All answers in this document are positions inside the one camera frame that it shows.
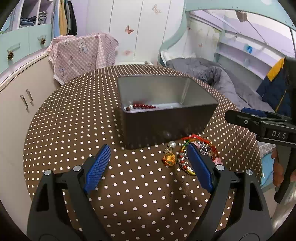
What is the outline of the person's right hand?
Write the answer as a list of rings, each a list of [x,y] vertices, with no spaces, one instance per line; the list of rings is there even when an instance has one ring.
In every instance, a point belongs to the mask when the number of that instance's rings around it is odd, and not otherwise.
[[[278,187],[284,180],[283,167],[279,162],[277,149],[274,148],[271,154],[271,157],[274,159],[273,163],[273,184]]]

